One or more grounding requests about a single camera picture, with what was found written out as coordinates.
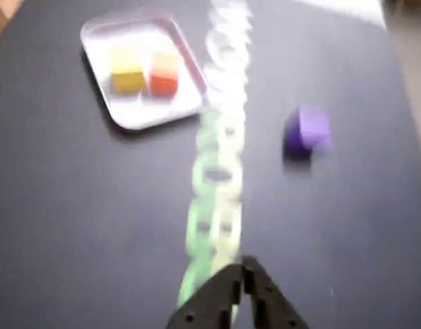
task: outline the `yellow cube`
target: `yellow cube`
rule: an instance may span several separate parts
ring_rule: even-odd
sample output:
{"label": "yellow cube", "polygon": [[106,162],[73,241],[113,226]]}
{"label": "yellow cube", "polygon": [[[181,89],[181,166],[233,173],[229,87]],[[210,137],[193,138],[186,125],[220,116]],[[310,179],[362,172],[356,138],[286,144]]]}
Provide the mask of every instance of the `yellow cube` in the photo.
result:
{"label": "yellow cube", "polygon": [[135,49],[114,48],[109,55],[113,85],[119,94],[138,93],[145,89],[145,77]]}

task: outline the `purple cube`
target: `purple cube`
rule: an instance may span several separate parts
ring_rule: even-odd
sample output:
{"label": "purple cube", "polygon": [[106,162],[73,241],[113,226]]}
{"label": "purple cube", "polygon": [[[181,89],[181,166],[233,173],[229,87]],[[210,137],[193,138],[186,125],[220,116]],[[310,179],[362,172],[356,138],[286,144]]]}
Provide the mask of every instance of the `purple cube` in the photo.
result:
{"label": "purple cube", "polygon": [[300,106],[289,118],[285,131],[285,154],[290,158],[310,158],[313,151],[331,148],[328,117],[319,108]]}

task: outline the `plastic tray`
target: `plastic tray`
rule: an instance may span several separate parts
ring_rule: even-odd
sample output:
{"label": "plastic tray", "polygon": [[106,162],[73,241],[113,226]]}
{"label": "plastic tray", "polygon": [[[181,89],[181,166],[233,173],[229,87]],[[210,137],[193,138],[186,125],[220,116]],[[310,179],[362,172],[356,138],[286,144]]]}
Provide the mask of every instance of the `plastic tray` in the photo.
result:
{"label": "plastic tray", "polygon": [[[206,82],[173,19],[111,14],[84,24],[81,41],[110,116],[122,128],[142,130],[196,114],[202,108]],[[181,55],[177,94],[165,99],[145,92],[132,96],[116,93],[110,77],[108,52],[113,47],[123,46],[136,48],[147,82],[155,51]]]}

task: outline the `dark tabletop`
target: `dark tabletop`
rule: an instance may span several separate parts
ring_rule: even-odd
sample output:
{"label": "dark tabletop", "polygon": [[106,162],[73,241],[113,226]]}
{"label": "dark tabletop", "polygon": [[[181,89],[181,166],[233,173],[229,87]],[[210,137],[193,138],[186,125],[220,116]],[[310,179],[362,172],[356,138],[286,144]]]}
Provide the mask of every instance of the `dark tabletop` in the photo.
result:
{"label": "dark tabletop", "polygon": [[[208,62],[211,1],[151,2]],[[27,0],[0,39],[0,329],[164,328],[176,309],[200,122],[124,135],[80,41],[128,5]],[[312,328],[421,328],[421,151],[389,36],[290,1],[249,6],[240,252]],[[282,165],[300,103],[333,131],[308,173]]]}

